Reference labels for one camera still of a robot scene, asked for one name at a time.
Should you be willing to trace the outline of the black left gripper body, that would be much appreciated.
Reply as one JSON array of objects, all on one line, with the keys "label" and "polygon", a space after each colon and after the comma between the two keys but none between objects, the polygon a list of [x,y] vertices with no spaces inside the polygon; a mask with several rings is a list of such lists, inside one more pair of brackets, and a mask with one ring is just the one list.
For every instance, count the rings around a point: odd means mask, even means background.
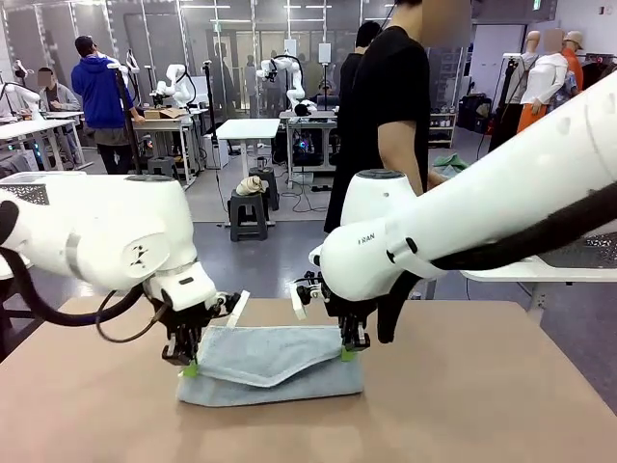
[{"label": "black left gripper body", "polygon": [[153,298],[152,306],[155,313],[165,307],[165,310],[158,316],[158,321],[166,327],[168,336],[175,334],[178,338],[180,336],[187,338],[188,333],[191,333],[195,340],[201,340],[203,329],[215,316],[215,313],[204,303],[178,312],[169,303]]}]

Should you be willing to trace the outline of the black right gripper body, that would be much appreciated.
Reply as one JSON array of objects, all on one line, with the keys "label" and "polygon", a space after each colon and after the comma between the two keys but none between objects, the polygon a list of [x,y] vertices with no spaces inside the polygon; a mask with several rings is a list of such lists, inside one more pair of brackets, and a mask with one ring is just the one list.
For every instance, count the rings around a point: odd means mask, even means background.
[{"label": "black right gripper body", "polygon": [[362,323],[366,323],[368,316],[377,310],[375,299],[349,301],[334,294],[326,284],[323,285],[323,298],[327,314],[330,317],[345,318],[354,316]]}]

